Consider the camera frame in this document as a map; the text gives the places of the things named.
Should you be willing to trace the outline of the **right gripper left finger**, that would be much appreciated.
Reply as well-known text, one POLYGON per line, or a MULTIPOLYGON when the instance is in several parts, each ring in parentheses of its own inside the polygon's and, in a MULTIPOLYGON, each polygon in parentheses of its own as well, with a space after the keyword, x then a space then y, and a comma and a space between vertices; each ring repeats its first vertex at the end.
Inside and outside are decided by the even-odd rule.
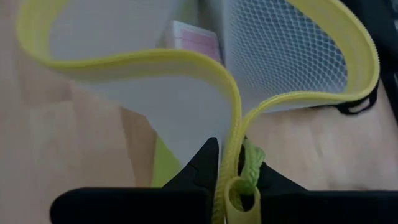
POLYGON ((177 196, 212 198, 218 178, 219 145, 217 138, 209 138, 186 166, 162 189, 177 196))

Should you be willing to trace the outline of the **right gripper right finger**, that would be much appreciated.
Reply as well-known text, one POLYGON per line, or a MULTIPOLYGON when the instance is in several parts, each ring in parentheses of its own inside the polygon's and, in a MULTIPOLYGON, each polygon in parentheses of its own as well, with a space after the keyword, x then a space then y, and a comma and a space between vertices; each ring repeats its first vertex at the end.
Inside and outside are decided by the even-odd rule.
POLYGON ((301 185, 269 167, 264 159, 265 152, 245 136, 238 161, 238 175, 242 178, 242 181, 238 184, 240 193, 251 195, 254 193, 255 187, 261 194, 266 195, 307 191, 301 185))

